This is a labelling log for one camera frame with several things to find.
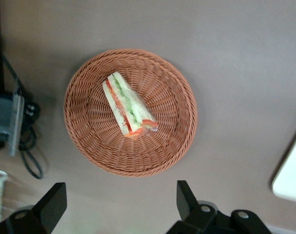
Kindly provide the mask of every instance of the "brown wicker basket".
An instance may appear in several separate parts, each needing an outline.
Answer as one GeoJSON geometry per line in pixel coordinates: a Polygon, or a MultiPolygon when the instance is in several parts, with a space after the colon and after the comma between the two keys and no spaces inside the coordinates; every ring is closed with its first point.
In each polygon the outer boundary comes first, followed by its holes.
{"type": "Polygon", "coordinates": [[[197,107],[183,75],[143,50],[117,49],[87,61],[73,76],[64,101],[71,139],[92,163],[122,176],[150,176],[174,165],[188,150],[197,128],[197,107]],[[101,83],[119,71],[158,121],[157,132],[124,137],[101,83]]]}

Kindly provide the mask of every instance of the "wrapped sandwich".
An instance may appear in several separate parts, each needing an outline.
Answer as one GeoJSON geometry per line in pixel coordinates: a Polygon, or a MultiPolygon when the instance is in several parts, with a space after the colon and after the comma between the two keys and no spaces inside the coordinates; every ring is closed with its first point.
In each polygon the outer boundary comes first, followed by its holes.
{"type": "Polygon", "coordinates": [[[105,96],[124,136],[137,139],[158,123],[145,104],[119,72],[102,83],[105,96]]]}

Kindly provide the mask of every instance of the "table surface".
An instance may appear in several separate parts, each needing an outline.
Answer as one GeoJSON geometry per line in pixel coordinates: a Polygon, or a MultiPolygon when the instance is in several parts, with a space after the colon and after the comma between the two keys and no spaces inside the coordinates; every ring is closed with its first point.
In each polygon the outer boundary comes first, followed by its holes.
{"type": "MultiPolygon", "coordinates": [[[[226,215],[255,212],[296,231],[296,202],[272,180],[296,134],[296,0],[0,1],[1,47],[41,107],[32,151],[44,179],[0,151],[8,173],[4,214],[66,182],[57,234],[166,233],[179,219],[176,182],[226,215]],[[198,125],[186,155],[146,178],[110,174],[88,161],[65,128],[63,101],[89,58],[138,48],[176,66],[195,94],[198,125]]],[[[12,87],[5,71],[6,87],[12,87]]]]}

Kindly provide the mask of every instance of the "basket rim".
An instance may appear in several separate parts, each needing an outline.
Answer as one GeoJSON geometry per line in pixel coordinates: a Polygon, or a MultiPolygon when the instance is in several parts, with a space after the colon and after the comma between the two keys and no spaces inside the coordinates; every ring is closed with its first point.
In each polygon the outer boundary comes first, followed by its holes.
{"type": "Polygon", "coordinates": [[[181,144],[181,147],[178,151],[176,151],[176,153],[174,155],[172,155],[169,160],[166,163],[154,166],[154,167],[149,167],[148,169],[144,169],[144,170],[138,170],[138,171],[128,171],[128,170],[121,170],[121,169],[116,169],[113,167],[110,167],[106,164],[103,164],[99,161],[95,162],[93,161],[92,163],[96,164],[97,166],[99,166],[100,168],[108,171],[108,172],[112,172],[114,174],[120,175],[120,176],[130,176],[130,177],[142,177],[142,176],[150,176],[150,175],[154,175],[157,173],[160,173],[162,171],[164,171],[165,169],[173,166],[177,161],[179,161],[184,155],[185,153],[188,151],[188,149],[191,146],[191,143],[195,137],[195,133],[197,130],[197,105],[196,105],[196,101],[195,101],[195,97],[193,95],[192,89],[189,85],[189,83],[187,82],[187,80],[185,79],[185,77],[182,75],[182,73],[176,68],[174,67],[170,62],[168,62],[167,60],[161,58],[160,56],[145,51],[145,50],[141,50],[141,49],[131,49],[131,48],[121,48],[121,49],[111,49],[111,50],[107,50],[104,51],[92,58],[90,58],[89,60],[87,60],[78,70],[77,72],[72,76],[72,79],[67,87],[66,90],[66,94],[65,94],[65,98],[64,98],[64,106],[63,106],[63,115],[64,115],[64,119],[65,119],[65,125],[66,125],[66,129],[68,131],[68,134],[70,135],[71,140],[74,142],[74,144],[76,145],[76,147],[78,148],[78,150],[86,157],[86,158],[90,158],[89,153],[84,150],[83,145],[81,145],[81,143],[76,139],[76,137],[74,137],[71,133],[73,132],[73,125],[71,123],[71,121],[69,120],[69,106],[71,103],[71,96],[69,95],[71,89],[73,88],[73,86],[75,85],[75,81],[77,81],[79,79],[80,74],[85,71],[85,69],[93,62],[107,56],[107,55],[111,55],[111,54],[142,54],[145,57],[151,56],[154,59],[157,59],[157,61],[162,62],[163,65],[162,67],[166,67],[171,73],[176,73],[177,77],[179,77],[178,80],[176,80],[177,82],[179,82],[180,87],[183,89],[183,92],[185,94],[186,97],[186,104],[188,106],[189,110],[189,117],[190,117],[190,121],[189,121],[189,125],[188,125],[188,137],[185,138],[185,140],[183,141],[183,143],[181,144]]]}

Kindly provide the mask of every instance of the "tomato slice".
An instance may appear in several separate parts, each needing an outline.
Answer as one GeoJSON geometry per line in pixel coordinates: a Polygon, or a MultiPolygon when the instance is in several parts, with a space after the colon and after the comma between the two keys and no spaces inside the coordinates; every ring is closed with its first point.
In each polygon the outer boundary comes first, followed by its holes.
{"type": "Polygon", "coordinates": [[[122,103],[119,101],[118,97],[114,93],[114,91],[112,89],[112,86],[110,85],[110,82],[108,80],[106,80],[105,83],[108,86],[108,89],[110,91],[110,94],[111,94],[111,96],[112,96],[112,98],[113,98],[113,100],[114,100],[117,108],[119,109],[120,114],[122,115],[123,119],[125,120],[125,123],[127,125],[127,128],[128,128],[129,133],[131,133],[132,128],[130,127],[130,124],[129,124],[128,118],[126,116],[125,110],[124,110],[124,108],[122,106],[122,103]]]}
{"type": "Polygon", "coordinates": [[[131,138],[133,140],[138,139],[140,136],[144,135],[146,132],[146,129],[144,127],[138,128],[135,132],[130,132],[126,134],[125,136],[128,138],[131,138]]]}
{"type": "Polygon", "coordinates": [[[149,119],[143,119],[141,125],[149,129],[156,129],[158,127],[158,123],[153,122],[149,119]]]}

